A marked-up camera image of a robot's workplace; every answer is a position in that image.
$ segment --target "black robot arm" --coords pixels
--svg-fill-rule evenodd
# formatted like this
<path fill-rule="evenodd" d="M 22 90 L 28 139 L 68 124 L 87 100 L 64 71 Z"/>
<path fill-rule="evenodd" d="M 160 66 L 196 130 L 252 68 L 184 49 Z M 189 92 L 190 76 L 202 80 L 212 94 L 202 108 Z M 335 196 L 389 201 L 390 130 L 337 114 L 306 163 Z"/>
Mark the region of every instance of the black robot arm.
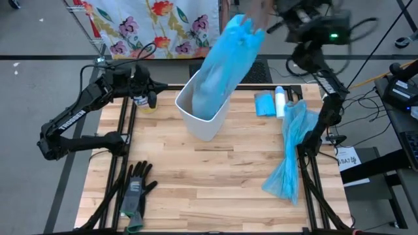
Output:
<path fill-rule="evenodd" d="M 109 149 L 114 155 L 124 152 L 125 140 L 120 133 L 111 132 L 104 136 L 83 136 L 68 139 L 61 134 L 74 125 L 80 118 L 94 110 L 99 110 L 115 98 L 148 97 L 148 104 L 155 108 L 157 94 L 167 88 L 166 84 L 154 82 L 148 69 L 135 65 L 127 67 L 109 67 L 96 81 L 90 83 L 80 94 L 77 101 L 50 122 L 41 127 L 40 140 L 37 143 L 47 160 L 58 160 L 73 151 L 95 148 Z"/>

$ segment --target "white bottle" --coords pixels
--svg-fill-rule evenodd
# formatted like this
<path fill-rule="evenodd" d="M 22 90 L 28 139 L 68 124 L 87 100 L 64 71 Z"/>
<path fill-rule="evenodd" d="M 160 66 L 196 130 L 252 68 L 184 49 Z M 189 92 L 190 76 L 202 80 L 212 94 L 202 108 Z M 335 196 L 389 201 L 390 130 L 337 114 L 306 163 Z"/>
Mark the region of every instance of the white bottle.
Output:
<path fill-rule="evenodd" d="M 286 105 L 286 98 L 285 98 L 285 90 L 278 86 L 275 90 L 276 93 L 276 117 L 279 119 L 283 119 L 285 117 L 285 105 Z"/>

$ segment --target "pink flower print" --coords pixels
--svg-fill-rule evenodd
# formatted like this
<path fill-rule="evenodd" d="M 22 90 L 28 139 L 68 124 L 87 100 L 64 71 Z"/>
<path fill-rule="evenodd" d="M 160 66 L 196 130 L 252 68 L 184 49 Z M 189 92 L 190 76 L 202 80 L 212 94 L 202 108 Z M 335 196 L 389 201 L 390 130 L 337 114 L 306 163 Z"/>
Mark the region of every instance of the pink flower print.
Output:
<path fill-rule="evenodd" d="M 126 47 L 123 45 L 122 41 L 117 42 L 115 45 L 110 47 L 110 51 L 114 54 L 124 54 L 126 52 Z"/>
<path fill-rule="evenodd" d="M 129 33 L 136 33 L 136 29 L 138 28 L 138 24 L 133 20 L 133 17 L 130 16 L 119 25 L 119 32 L 126 37 Z"/>
<path fill-rule="evenodd" d="M 192 28 L 193 28 L 194 31 L 198 31 L 199 29 L 207 31 L 208 26 L 209 26 L 208 16 L 203 15 L 203 16 L 197 18 L 197 20 L 195 20 L 193 22 Z"/>
<path fill-rule="evenodd" d="M 176 47 L 177 54 L 188 54 L 191 50 L 190 42 L 185 42 Z"/>

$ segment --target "wooden tabletop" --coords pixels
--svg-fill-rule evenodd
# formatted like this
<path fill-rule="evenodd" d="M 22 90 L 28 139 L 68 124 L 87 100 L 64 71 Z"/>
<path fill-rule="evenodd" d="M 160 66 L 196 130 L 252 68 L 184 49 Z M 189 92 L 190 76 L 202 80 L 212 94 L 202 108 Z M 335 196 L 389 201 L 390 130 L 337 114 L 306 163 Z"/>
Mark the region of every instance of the wooden tabletop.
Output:
<path fill-rule="evenodd" d="M 302 90 L 309 109 L 318 112 L 322 106 L 318 86 L 306 84 Z M 143 231 L 298 232 L 310 227 L 300 173 L 296 206 L 261 189 L 283 160 L 283 136 L 281 120 L 255 115 L 256 92 L 233 93 L 227 119 L 211 142 L 187 132 L 174 104 L 179 91 L 159 94 L 159 107 L 153 114 L 137 112 L 129 164 L 147 160 L 153 164 L 148 182 L 158 181 L 147 197 Z M 120 108 L 121 100 L 103 108 L 99 134 L 116 130 Z M 321 151 L 334 155 L 331 146 Z M 91 160 L 75 227 L 82 226 L 102 201 L 110 158 L 102 153 Z M 337 162 L 319 154 L 317 163 L 325 198 L 350 226 Z M 314 205 L 321 226 L 315 199 Z M 111 209 L 108 227 L 112 214 Z M 128 223 L 122 217 L 119 229 Z"/>

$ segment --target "gray floor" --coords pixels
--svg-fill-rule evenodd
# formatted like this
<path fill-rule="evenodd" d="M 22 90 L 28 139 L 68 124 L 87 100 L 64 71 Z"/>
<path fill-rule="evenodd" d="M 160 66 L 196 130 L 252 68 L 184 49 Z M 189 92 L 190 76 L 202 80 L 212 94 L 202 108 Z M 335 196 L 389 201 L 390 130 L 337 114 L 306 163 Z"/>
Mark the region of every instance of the gray floor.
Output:
<path fill-rule="evenodd" d="M 0 1 L 0 55 L 93 55 L 95 50 L 87 42 L 73 18 L 66 12 L 58 0 L 20 0 L 20 10 L 12 10 L 7 1 Z M 243 1 L 240 10 L 245 10 Z M 353 22 L 363 18 L 377 16 L 380 18 L 378 30 L 368 38 L 353 45 L 353 54 L 367 55 L 381 36 L 397 17 L 400 9 L 395 0 L 350 0 L 344 3 L 345 8 L 353 11 Z M 415 1 L 410 9 L 417 9 Z M 413 15 L 418 22 L 418 15 Z M 272 16 L 271 24 L 276 21 Z M 267 37 L 260 54 L 290 54 L 294 45 L 284 43 L 285 29 L 276 31 Z M 378 55 L 418 54 L 418 43 L 408 49 L 398 50 L 393 41 L 398 37 L 411 34 L 407 21 L 402 17 L 387 39 L 377 50 Z M 327 46 L 326 54 L 344 55 L 344 46 Z M 328 61 L 332 68 L 338 69 L 343 61 Z M 352 61 L 349 68 L 339 76 L 348 83 L 357 73 L 364 61 Z M 379 75 L 388 70 L 393 62 L 407 61 L 372 60 L 362 71 L 356 83 Z M 52 200 L 57 189 L 64 159 L 45 161 L 36 147 L 40 126 L 51 117 L 70 105 L 78 92 L 79 68 L 91 61 L 0 61 L 2 86 L 0 86 L 0 230 L 2 234 L 36 234 L 44 230 Z M 192 61 L 147 61 L 152 77 L 162 82 L 184 83 L 188 77 L 188 64 Z M 283 78 L 287 72 L 283 60 L 268 61 L 273 81 L 276 83 L 301 83 L 298 78 Z M 89 80 L 90 70 L 85 72 L 84 84 Z M 369 91 L 373 84 L 354 89 L 351 96 Z M 354 104 L 347 109 L 343 122 L 371 114 L 372 110 Z M 83 134 L 93 134 L 97 128 L 99 112 L 90 114 Z M 382 117 L 373 123 L 367 119 L 359 121 L 357 128 L 346 125 L 339 130 L 348 136 L 346 145 L 352 145 L 365 136 L 381 132 L 389 123 Z M 67 131 L 71 136 L 73 130 Z M 359 147 L 378 147 L 381 155 L 400 148 L 390 128 L 385 134 L 362 143 Z M 55 231 L 71 230 L 78 209 L 84 178 L 88 167 L 87 155 L 78 155 L 71 172 L 69 184 L 65 191 L 63 204 L 57 218 Z M 392 232 L 394 234 L 415 234 L 418 230 L 405 195 L 401 188 L 395 188 L 400 198 L 409 230 L 397 230 L 385 225 L 374 232 Z M 365 229 L 393 221 L 394 217 L 386 201 L 354 202 L 349 201 L 351 213 L 356 218 L 356 227 Z"/>

